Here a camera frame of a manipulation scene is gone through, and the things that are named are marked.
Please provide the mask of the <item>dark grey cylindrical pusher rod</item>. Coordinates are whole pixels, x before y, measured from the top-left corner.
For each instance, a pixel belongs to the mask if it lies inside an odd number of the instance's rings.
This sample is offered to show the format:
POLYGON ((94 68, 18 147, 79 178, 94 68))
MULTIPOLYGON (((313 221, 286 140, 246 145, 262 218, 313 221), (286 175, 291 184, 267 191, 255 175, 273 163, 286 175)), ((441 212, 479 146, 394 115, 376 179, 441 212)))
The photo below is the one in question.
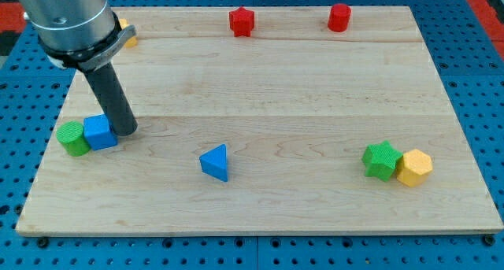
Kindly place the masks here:
POLYGON ((119 136, 133 134, 138 123, 111 63, 84 73, 98 104, 119 136))

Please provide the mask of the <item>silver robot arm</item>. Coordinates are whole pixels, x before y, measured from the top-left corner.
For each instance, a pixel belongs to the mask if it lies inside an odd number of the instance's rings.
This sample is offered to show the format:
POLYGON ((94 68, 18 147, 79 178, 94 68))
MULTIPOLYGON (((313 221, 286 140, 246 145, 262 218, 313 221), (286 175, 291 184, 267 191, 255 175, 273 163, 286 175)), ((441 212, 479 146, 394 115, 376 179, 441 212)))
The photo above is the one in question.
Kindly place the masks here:
POLYGON ((82 72, 112 131, 130 135, 138 124, 112 66, 113 57, 136 36, 122 27, 108 0, 19 0, 39 44, 59 68, 82 72))

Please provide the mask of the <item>yellow block behind arm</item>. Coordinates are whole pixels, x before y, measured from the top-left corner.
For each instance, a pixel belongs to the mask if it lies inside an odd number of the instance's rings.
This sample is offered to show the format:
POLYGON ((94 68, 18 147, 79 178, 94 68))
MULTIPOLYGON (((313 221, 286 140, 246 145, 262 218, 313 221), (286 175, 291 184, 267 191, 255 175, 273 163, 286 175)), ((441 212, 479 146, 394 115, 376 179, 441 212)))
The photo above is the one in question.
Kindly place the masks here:
MULTIPOLYGON (((127 26, 129 26, 129 23, 126 19, 119 19, 119 23, 122 29, 125 29, 127 26)), ((126 48, 132 48, 138 45, 138 40, 135 36, 131 37, 130 39, 127 40, 127 42, 124 44, 126 48)))

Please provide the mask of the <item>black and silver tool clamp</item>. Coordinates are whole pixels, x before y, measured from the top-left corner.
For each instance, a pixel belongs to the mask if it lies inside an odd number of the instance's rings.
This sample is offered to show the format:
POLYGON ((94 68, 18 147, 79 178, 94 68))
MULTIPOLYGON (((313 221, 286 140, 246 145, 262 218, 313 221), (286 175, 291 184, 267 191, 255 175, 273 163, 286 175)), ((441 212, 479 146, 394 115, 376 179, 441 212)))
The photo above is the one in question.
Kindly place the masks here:
POLYGON ((135 27, 122 29, 119 19, 111 13, 109 19, 98 16, 69 28, 39 26, 39 44, 58 68, 93 71, 110 63, 127 40, 136 37, 135 27))

